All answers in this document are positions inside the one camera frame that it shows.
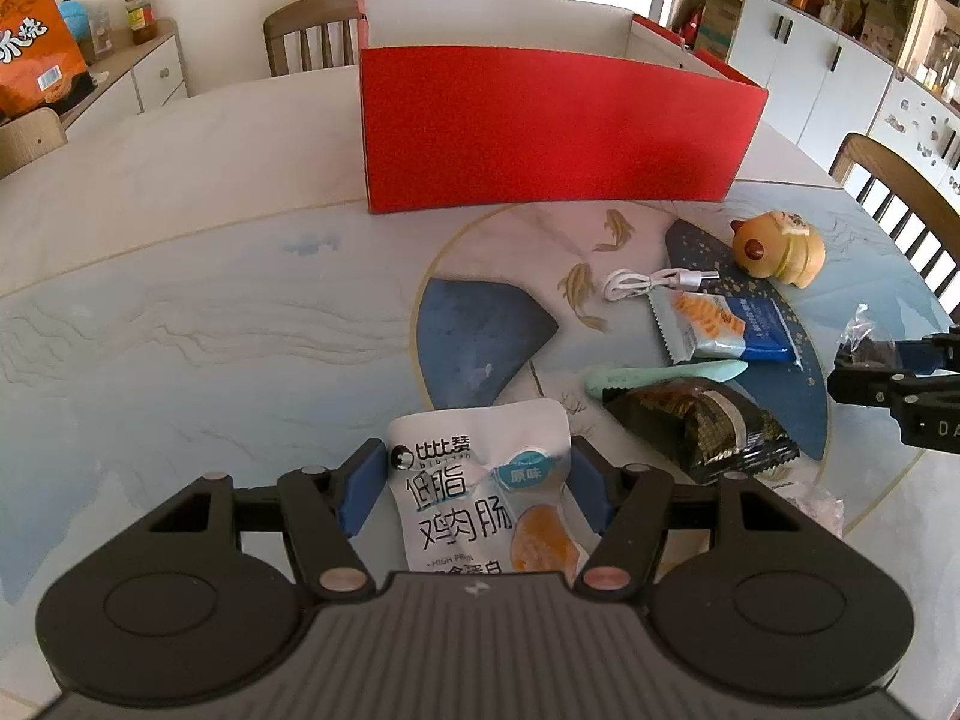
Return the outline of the clear bag dark snack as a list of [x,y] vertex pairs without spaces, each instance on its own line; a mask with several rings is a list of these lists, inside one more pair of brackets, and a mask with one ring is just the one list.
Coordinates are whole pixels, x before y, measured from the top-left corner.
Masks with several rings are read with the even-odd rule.
[[837,371],[900,371],[901,356],[895,340],[867,304],[861,302],[839,335],[835,355]]

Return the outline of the white chicken sausage pouch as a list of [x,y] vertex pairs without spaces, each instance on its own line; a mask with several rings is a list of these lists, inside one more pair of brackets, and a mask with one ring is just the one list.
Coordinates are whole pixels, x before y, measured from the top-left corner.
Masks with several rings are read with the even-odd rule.
[[571,433],[558,401],[402,416],[387,450],[410,571],[574,580],[586,562],[563,512]]

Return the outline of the black rice ball packet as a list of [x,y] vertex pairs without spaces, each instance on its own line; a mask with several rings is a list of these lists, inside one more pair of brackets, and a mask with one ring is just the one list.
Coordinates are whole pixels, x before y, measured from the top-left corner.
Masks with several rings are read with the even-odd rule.
[[703,377],[606,388],[604,408],[697,484],[726,473],[755,476],[800,456],[771,411],[726,383]]

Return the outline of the wooden chair at right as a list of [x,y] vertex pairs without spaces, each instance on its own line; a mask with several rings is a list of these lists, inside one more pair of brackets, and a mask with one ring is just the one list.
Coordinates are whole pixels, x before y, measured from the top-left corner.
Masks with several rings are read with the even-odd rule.
[[828,174],[841,187],[861,177],[856,202],[958,322],[958,211],[905,158],[861,133],[843,138]]

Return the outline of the blue salmon snack packet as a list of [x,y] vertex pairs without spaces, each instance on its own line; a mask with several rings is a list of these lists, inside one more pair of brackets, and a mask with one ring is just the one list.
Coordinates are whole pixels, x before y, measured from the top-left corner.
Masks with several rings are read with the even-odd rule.
[[656,288],[647,300],[674,364],[693,359],[797,361],[788,325],[771,299]]

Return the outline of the yellow bear toy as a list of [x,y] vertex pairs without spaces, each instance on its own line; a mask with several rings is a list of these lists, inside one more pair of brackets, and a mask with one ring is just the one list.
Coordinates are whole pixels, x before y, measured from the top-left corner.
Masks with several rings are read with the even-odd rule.
[[766,211],[731,223],[732,254],[752,278],[809,288],[822,271],[827,250],[822,236],[796,213]]

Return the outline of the white tall cabinet unit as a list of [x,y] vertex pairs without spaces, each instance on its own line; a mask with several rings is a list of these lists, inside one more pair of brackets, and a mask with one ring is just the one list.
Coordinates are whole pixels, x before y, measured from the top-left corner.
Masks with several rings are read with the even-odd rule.
[[[656,0],[695,47],[706,0]],[[820,167],[848,133],[958,192],[958,0],[724,0],[726,64],[766,89],[763,119]]]

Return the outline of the cardboard carton on shelf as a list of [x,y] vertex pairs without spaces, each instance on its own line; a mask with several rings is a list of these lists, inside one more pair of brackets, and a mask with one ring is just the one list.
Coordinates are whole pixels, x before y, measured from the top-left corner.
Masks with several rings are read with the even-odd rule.
[[739,5],[724,0],[706,0],[701,10],[695,49],[724,62],[731,50],[739,18]]

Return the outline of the red cardboard box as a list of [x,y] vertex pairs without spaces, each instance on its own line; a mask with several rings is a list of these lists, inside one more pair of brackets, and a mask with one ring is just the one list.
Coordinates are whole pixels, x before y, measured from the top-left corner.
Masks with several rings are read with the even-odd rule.
[[626,8],[359,0],[373,213],[565,200],[719,202],[766,89]]

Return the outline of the white drawer sideboard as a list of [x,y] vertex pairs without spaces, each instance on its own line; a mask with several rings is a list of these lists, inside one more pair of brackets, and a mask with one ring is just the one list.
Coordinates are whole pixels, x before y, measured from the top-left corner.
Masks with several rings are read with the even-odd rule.
[[116,50],[89,71],[94,93],[60,117],[69,142],[189,98],[178,25],[161,18],[156,26],[143,44],[133,44],[128,31],[112,34]]

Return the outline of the brown wooden chair back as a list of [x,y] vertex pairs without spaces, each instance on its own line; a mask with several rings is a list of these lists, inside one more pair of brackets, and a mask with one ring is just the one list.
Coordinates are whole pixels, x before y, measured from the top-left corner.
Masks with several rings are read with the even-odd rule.
[[272,76],[356,64],[359,0],[296,0],[263,20]]

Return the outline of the orange snack bag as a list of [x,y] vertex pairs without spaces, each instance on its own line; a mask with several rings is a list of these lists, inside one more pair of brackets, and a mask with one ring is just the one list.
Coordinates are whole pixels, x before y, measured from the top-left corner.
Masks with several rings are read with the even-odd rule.
[[64,115],[93,93],[80,46],[55,0],[2,0],[0,109],[18,119],[39,107]]

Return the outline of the red-lidded sauce jar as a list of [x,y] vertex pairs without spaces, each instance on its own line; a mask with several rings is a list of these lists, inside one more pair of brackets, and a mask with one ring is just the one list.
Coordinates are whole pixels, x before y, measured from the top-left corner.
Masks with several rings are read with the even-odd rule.
[[148,43],[158,36],[158,25],[151,0],[124,0],[128,27],[135,46]]

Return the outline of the blue globe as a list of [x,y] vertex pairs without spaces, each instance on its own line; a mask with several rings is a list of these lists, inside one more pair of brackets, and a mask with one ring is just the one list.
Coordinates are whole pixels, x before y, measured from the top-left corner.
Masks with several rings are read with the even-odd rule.
[[64,18],[68,32],[77,43],[81,43],[83,39],[88,39],[91,31],[89,31],[89,15],[85,5],[76,2],[76,0],[62,0],[59,4],[59,11],[60,16]]

